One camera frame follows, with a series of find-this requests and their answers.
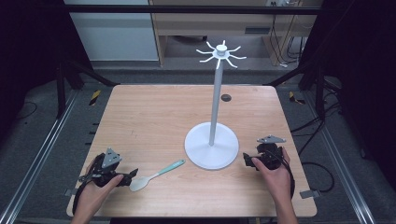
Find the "person's left hand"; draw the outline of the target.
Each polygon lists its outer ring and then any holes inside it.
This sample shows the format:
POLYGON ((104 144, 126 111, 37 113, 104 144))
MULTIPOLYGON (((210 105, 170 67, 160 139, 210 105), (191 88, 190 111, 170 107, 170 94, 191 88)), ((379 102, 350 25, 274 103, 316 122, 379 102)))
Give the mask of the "person's left hand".
POLYGON ((102 203, 105 201, 108 194, 121 182, 122 179, 123 175, 117 175, 103 187, 97 187, 94 183, 87 184, 79 196, 78 207, 75 215, 82 214, 93 216, 102 206, 102 203))

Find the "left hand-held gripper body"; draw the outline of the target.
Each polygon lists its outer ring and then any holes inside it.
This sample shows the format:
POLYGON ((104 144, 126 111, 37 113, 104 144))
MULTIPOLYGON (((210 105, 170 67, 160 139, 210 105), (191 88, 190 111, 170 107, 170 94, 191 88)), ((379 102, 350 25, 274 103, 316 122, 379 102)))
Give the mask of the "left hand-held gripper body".
POLYGON ((112 148, 108 148, 105 153, 97 155, 88 169, 87 174, 78 178, 80 183, 92 181, 96 186, 103 187, 118 173, 116 169, 120 164, 121 156, 112 148))

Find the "yellow black tape strip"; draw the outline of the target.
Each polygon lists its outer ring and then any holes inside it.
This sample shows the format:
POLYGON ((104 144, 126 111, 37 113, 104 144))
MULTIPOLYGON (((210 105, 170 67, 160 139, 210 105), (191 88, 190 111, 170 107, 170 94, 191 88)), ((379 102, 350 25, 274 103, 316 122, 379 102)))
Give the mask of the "yellow black tape strip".
POLYGON ((100 95, 101 91, 100 90, 96 90, 93 94, 92 94, 92 98, 89 102, 89 105, 95 105, 99 95, 100 95))
POLYGON ((294 102, 296 104, 305 105, 305 100, 296 99, 293 91, 289 92, 289 99, 290 99, 291 102, 294 102))

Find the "black frame strut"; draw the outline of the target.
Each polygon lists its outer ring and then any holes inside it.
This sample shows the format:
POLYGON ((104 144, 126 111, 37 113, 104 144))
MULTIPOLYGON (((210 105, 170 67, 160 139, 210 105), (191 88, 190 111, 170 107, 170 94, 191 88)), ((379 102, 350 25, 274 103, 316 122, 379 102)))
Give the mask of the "black frame strut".
POLYGON ((305 63, 300 63, 295 69, 288 72, 286 75, 279 77, 269 83, 267 86, 276 87, 283 82, 296 77, 297 75, 303 75, 298 87, 302 91, 309 90, 313 85, 315 88, 315 111, 321 120, 325 120, 325 109, 324 109, 324 70, 320 65, 319 61, 309 60, 305 63))
POLYGON ((85 74, 100 83, 115 87, 117 82, 111 81, 105 77, 100 76, 91 68, 77 63, 75 61, 63 61, 56 68, 56 83, 57 83, 57 97, 58 97, 58 113, 57 118, 60 118, 66 110, 65 87, 64 82, 67 81, 73 90, 80 90, 84 86, 84 81, 80 74, 85 74))

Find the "wooden background desk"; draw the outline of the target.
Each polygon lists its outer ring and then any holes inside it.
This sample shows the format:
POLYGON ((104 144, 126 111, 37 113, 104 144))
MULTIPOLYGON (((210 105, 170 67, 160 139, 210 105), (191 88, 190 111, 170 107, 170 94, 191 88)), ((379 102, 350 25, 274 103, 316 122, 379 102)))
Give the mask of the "wooden background desk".
MULTIPOLYGON (((324 0, 148 0, 152 6, 321 7, 324 0)), ((168 36, 257 35, 272 64, 288 63, 287 48, 294 37, 308 37, 314 15, 175 14, 151 15, 159 55, 168 36)))

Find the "white hook stand rack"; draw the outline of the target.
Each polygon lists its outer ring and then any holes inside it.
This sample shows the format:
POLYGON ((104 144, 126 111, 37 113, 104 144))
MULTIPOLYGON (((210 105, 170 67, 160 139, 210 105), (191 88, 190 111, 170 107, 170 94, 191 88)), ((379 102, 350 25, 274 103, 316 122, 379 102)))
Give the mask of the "white hook stand rack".
POLYGON ((236 68, 230 58, 244 60, 245 57, 233 55, 240 47, 229 49, 225 40, 215 47, 209 42, 206 44, 210 51, 198 49, 197 52, 207 55, 207 58, 200 60, 200 63, 208 63, 212 60, 216 62, 211 117, 210 121, 199 123, 187 132, 184 149, 193 164, 205 170, 216 171, 229 166, 236 159, 239 151, 239 141, 234 131, 228 126, 218 123, 223 64, 227 63, 236 68))

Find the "aluminium floor rail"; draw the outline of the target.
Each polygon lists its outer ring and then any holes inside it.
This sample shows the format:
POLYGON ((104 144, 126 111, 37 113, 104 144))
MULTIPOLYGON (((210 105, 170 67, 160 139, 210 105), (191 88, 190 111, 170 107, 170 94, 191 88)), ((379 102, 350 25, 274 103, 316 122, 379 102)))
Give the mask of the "aluminium floor rail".
POLYGON ((41 148, 38 150, 35 159, 31 163, 31 166, 23 177, 23 180, 18 186, 11 201, 0 215, 0 224, 13 224, 15 221, 75 105, 78 94, 79 91, 70 91, 70 95, 66 101, 65 110, 61 113, 60 117, 54 121, 49 133, 41 145, 41 148))
POLYGON ((332 162, 333 169, 337 173, 360 224, 375 224, 375 218, 326 126, 325 119, 341 108, 336 98, 336 93, 324 93, 323 98, 319 99, 318 102, 316 102, 316 98, 311 92, 304 91, 303 97, 315 118, 318 116, 316 105, 319 105, 320 103, 324 104, 324 118, 320 121, 318 126, 318 134, 324 144, 322 149, 327 151, 329 159, 332 162))

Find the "white cabinet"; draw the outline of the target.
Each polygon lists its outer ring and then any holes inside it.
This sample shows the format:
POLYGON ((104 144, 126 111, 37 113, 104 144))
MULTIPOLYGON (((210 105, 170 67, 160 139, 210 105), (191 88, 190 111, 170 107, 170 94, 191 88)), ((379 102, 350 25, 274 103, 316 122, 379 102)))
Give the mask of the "white cabinet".
POLYGON ((158 60, 149 13, 71 12, 70 16, 92 62, 158 60))

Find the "person's right hand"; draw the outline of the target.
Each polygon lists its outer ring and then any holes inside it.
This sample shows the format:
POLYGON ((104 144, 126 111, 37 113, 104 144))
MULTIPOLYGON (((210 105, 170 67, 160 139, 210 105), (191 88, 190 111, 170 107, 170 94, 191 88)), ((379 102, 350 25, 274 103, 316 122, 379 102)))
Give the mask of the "person's right hand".
POLYGON ((275 204, 291 203, 291 178, 287 167, 282 164, 275 170, 269 170, 259 159, 252 159, 259 169, 275 204))

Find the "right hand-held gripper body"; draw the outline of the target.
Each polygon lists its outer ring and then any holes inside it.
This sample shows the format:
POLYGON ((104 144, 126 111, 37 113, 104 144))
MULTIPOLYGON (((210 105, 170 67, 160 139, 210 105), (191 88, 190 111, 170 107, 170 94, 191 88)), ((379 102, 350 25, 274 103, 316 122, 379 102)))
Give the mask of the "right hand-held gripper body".
POLYGON ((275 170, 282 164, 283 153, 277 143, 285 143, 284 138, 268 135, 257 140, 256 148, 261 154, 260 161, 269 169, 275 170))

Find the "white spoon with teal handle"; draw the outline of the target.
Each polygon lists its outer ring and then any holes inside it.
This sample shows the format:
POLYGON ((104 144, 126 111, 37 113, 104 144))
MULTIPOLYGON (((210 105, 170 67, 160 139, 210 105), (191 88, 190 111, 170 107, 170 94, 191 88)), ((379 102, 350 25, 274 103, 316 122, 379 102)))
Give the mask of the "white spoon with teal handle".
POLYGON ((165 168, 162 168, 159 172, 150 175, 150 176, 142 176, 139 177, 137 179, 133 179, 131 184, 130 184, 130 191, 132 192, 136 192, 139 191, 141 189, 143 189, 151 179, 159 176, 159 175, 163 175, 167 172, 170 172, 174 169, 176 169, 177 167, 183 165, 185 163, 185 160, 179 160, 179 161, 175 161, 172 164, 166 166, 165 168))

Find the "black horizontal frame bar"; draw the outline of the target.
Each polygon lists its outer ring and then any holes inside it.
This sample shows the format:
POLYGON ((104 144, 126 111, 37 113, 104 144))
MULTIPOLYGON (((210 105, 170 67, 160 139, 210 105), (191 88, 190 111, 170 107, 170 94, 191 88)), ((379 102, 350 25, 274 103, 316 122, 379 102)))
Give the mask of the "black horizontal frame bar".
POLYGON ((238 6, 143 6, 143 5, 64 5, 64 10, 82 13, 182 13, 182 14, 265 14, 318 15, 321 7, 238 7, 238 6))

